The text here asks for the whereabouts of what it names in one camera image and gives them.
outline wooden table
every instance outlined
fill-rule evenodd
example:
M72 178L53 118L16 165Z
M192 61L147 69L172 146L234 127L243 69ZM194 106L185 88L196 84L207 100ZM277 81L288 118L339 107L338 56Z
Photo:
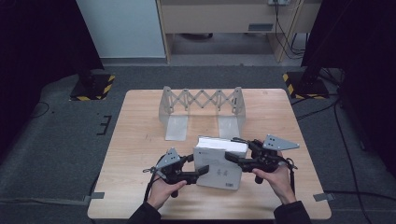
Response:
M143 202L150 180L150 173L143 173L144 169L154 166L170 147L186 156L192 153L198 135L219 136L215 114L205 112L200 116L197 112L189 117L186 141L165 141L165 130L158 118L162 93L127 92L94 190L105 196L92 199L90 218L129 218ZM313 197L323 190L285 91L242 89L242 93L246 105L242 137L264 139L270 133L300 144L298 149L284 151L284 156L292 158L298 167L297 199L303 201L311 218L329 218L332 213L327 201L316 202ZM183 171L192 170L192 162L186 163ZM160 212L163 219L273 219L280 200L265 180L258 185L254 177L243 173L239 190L188 185L177 198L170 198Z

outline person's hand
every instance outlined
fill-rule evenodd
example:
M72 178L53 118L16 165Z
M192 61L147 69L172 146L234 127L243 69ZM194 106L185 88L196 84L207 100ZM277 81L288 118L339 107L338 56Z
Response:
M274 190L274 193L283 204L294 203L297 201L294 192L291 189L289 169L286 164L280 165L272 173L265 173L260 169L253 169L252 172L268 181L271 188Z
M154 177L154 180L160 178L158 175ZM166 184L161 178L156 180L151 187L150 195L148 196L148 203L155 209L160 209L172 192L183 188L187 184L187 181L182 180L174 185Z

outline white cabinet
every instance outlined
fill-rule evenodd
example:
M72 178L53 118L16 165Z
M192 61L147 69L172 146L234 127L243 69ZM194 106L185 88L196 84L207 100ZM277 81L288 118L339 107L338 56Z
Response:
M165 58L155 0L77 0L101 58Z

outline white box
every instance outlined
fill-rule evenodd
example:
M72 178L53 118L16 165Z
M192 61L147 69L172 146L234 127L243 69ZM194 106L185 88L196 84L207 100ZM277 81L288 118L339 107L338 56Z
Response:
M198 144L193 150L195 170L209 165L209 172L198 178L197 185L218 189L239 189L242 169L236 163L224 158L226 151L245 158L248 144L205 136L198 138Z

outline black curtain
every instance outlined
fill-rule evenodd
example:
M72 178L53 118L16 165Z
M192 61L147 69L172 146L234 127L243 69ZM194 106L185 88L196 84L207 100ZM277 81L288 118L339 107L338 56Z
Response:
M92 69L103 66L76 1L0 0L0 162L41 89Z
M366 34L361 53L346 70L340 93L344 109L357 127L361 145L378 153L396 177L396 2L384 2L384 6L378 3L377 7L385 10L377 15L377 26Z
M391 0L322 0L302 66L347 70Z

